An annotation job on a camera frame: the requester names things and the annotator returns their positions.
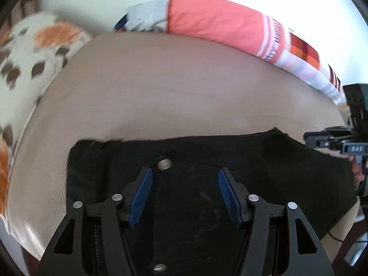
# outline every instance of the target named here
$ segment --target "white wall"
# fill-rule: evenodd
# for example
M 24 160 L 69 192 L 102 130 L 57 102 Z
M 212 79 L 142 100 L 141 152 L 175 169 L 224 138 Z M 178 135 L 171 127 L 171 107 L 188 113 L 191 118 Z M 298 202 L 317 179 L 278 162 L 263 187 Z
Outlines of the white wall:
M 90 30 L 109 32 L 128 6 L 149 0 L 40 0 Z M 343 84 L 368 83 L 368 26 L 351 0 L 231 0 L 289 27 L 325 58 Z
M 27 267 L 25 265 L 25 261 L 23 258 L 22 248 L 13 237 L 8 235 L 5 225 L 4 225 L 4 221 L 1 218 L 0 218 L 0 239 L 2 243 L 4 244 L 6 250 L 10 254 L 11 258 L 14 260 L 17 266 L 21 269 L 23 274 L 25 276 L 29 276 L 29 273 L 28 273 L 28 270 L 27 270 Z

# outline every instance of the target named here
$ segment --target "black fabric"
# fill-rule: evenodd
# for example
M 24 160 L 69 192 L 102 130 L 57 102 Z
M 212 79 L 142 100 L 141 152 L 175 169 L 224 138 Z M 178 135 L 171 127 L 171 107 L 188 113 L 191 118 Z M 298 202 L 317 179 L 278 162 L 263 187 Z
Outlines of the black fabric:
M 170 169 L 158 161 L 169 158 Z M 356 202 L 347 160 L 306 148 L 277 129 L 240 136 L 161 141 L 80 141 L 69 153 L 67 207 L 102 202 L 151 167 L 152 190 L 141 220 L 126 231 L 139 275 L 155 264 L 165 275 L 232 275 L 245 231 L 229 219 L 217 183 L 230 169 L 269 203 L 296 202 L 321 239 Z

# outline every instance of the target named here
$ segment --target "mattress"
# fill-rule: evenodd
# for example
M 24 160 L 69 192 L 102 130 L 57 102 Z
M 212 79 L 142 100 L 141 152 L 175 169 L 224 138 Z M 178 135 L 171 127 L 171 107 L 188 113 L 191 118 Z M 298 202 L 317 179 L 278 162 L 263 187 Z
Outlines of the mattress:
M 277 127 L 302 142 L 306 131 L 341 124 L 324 94 L 237 49 L 169 34 L 103 34 L 69 61 L 34 112 L 10 175 L 7 226 L 42 257 L 66 212 L 67 156 L 79 139 L 238 135 Z M 344 239 L 357 207 L 335 226 L 335 236 Z M 326 240 L 332 259 L 339 245 Z

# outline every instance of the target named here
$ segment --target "round metal pin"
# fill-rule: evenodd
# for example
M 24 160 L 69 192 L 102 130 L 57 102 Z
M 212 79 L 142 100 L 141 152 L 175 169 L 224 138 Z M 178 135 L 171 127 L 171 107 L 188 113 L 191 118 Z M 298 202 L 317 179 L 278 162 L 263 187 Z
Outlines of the round metal pin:
M 289 208 L 291 208 L 292 210 L 294 210 L 294 209 L 296 209 L 298 206 L 297 206 L 297 204 L 295 203 L 295 202 L 289 202 L 288 204 L 287 204 L 287 206 L 289 207 Z
M 250 201 L 258 201 L 259 200 L 259 197 L 255 194 L 249 195 L 248 198 L 249 198 Z
M 83 202 L 81 202 L 81 201 L 76 201 L 76 202 L 73 203 L 73 207 L 75 209 L 80 208 L 82 205 L 83 205 Z
M 122 199 L 123 199 L 123 196 L 121 194 L 113 195 L 113 200 L 114 201 L 119 201 L 119 200 L 122 200 Z
M 166 159 L 164 159 L 162 161 L 159 161 L 157 163 L 157 167 L 158 167 L 159 170 L 169 169 L 172 165 L 173 165 L 173 163 L 168 158 L 166 158 Z
M 167 269 L 166 264 L 156 264 L 156 266 L 153 267 L 153 270 L 155 272 L 163 272 L 166 271 L 166 269 Z

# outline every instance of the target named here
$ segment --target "wire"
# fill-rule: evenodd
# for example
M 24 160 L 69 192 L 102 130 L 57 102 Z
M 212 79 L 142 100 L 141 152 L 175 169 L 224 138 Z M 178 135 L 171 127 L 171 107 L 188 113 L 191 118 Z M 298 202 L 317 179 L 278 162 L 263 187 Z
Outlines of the wire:
M 328 231 L 328 234 L 330 235 L 330 237 L 332 237 L 335 241 L 338 241 L 338 242 L 340 242 L 340 243 L 343 243 L 344 241 L 343 240 L 341 240 L 341 239 L 338 239 L 338 238 L 336 238 L 336 237 L 334 237 L 331 233 L 330 233 L 330 231 Z M 353 242 L 353 244 L 354 243 L 368 243 L 368 241 L 354 241 Z

